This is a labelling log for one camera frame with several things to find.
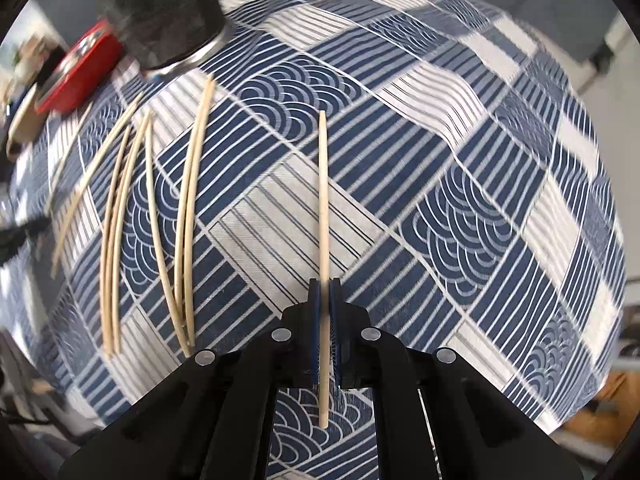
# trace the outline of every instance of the red object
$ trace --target red object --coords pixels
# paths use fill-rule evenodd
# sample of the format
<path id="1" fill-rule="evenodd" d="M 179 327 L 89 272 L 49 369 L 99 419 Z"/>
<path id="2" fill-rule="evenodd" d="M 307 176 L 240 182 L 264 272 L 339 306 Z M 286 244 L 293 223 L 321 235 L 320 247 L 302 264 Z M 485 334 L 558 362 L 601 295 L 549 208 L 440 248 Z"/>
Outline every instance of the red object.
<path id="1" fill-rule="evenodd" d="M 62 114 L 70 113 L 78 108 L 95 90 L 98 83 L 114 69 L 120 59 L 122 44 L 113 35 L 111 26 L 105 20 L 96 23 L 91 30 L 87 31 L 69 50 L 58 66 L 62 66 L 65 60 L 73 56 L 73 53 L 84 38 L 100 28 L 105 28 L 105 33 L 95 41 L 87 53 L 76 62 L 76 65 L 63 76 L 64 80 L 47 99 L 37 103 L 37 113 L 41 114 L 49 110 L 57 110 Z"/>

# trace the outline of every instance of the black container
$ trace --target black container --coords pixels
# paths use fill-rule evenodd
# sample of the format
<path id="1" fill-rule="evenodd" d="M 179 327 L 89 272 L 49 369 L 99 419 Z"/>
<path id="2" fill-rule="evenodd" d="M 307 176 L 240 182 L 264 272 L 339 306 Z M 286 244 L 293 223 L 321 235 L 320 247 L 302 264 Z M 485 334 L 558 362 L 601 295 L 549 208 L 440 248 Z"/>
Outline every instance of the black container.
<path id="1" fill-rule="evenodd" d="M 158 69 L 180 63 L 197 51 L 210 56 L 222 45 L 204 47 L 228 36 L 218 0 L 95 1 L 143 73 L 155 75 Z M 205 58 L 200 56 L 198 62 Z"/>

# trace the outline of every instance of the tablecloth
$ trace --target tablecloth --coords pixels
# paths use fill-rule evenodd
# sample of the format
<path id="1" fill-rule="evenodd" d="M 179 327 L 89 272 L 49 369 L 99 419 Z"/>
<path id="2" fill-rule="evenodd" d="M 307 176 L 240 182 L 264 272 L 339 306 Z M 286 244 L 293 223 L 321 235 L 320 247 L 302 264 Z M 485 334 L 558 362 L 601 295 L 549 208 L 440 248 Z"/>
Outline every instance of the tablecloth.
<path id="1" fill-rule="evenodd" d="M 124 59 L 95 93 L 44 246 L 0 269 L 0 323 L 81 412 L 105 423 L 184 355 L 152 246 L 143 152 L 122 245 L 122 354 L 101 351 L 98 261 L 117 144 L 50 254 L 69 195 L 127 104 L 155 113 L 155 192 L 172 275 L 177 197 L 207 73 L 218 88 L 200 161 L 197 346 L 231 351 L 304 301 L 318 275 L 317 117 L 329 130 L 331 274 L 412 348 L 449 346 L 545 431 L 602 383 L 620 330 L 623 241 L 584 105 L 535 35 L 479 0 L 220 0 L 236 24 L 213 58 L 163 84 Z M 41 213 L 82 110 L 52 115 L 5 206 Z M 278 397 L 271 478 L 374 479 L 367 391 Z"/>

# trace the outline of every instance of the blue and white tablecloth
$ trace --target blue and white tablecloth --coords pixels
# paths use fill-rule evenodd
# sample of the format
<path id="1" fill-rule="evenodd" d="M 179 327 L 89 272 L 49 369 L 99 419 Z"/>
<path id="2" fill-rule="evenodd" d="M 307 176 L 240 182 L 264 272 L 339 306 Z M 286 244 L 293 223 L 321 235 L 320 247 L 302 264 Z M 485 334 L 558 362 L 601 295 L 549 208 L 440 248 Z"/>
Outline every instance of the blue and white tablecloth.
<path id="1" fill-rule="evenodd" d="M 620 329 L 622 234 L 593 127 L 558 63 L 477 0 L 220 0 L 233 40 L 149 85 L 124 60 L 94 96 L 40 252 L 0 270 L 0 323 L 44 376 L 105 423 L 184 359 L 158 279 L 143 153 L 122 247 L 122 345 L 101 352 L 98 261 L 117 142 L 50 254 L 69 193 L 127 104 L 155 112 L 166 264 L 190 128 L 218 82 L 194 236 L 197 345 L 241 348 L 318 274 L 317 116 L 329 129 L 331 274 L 408 346 L 456 349 L 544 430 L 602 384 Z M 51 117 L 18 163 L 17 220 L 44 209 L 82 110 Z M 341 393 L 329 431 L 312 393 L 283 391 L 272 478 L 377 478 L 372 402 Z"/>

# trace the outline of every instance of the silver screw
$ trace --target silver screw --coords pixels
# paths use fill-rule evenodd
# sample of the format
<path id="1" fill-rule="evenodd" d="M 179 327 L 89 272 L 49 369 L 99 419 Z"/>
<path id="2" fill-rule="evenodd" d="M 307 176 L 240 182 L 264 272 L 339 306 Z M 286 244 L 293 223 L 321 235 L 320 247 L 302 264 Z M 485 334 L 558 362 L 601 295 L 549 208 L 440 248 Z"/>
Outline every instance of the silver screw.
<path id="1" fill-rule="evenodd" d="M 445 364 L 451 364 L 456 360 L 456 353 L 450 348 L 441 348 L 436 352 L 438 361 Z"/>
<path id="2" fill-rule="evenodd" d="M 289 330 L 288 328 L 277 328 L 276 330 L 271 332 L 271 338 L 274 341 L 278 341 L 279 343 L 288 341 L 290 337 L 291 330 Z"/>
<path id="3" fill-rule="evenodd" d="M 367 341 L 377 341 L 378 339 L 380 339 L 380 336 L 382 334 L 380 333 L 380 330 L 378 330 L 377 328 L 369 327 L 369 328 L 363 329 L 362 332 L 360 332 L 360 335 L 362 336 L 363 339 L 366 339 Z"/>
<path id="4" fill-rule="evenodd" d="M 216 355 L 211 350 L 203 350 L 202 352 L 198 352 L 196 354 L 196 363 L 200 366 L 210 365 L 213 361 L 215 361 Z"/>

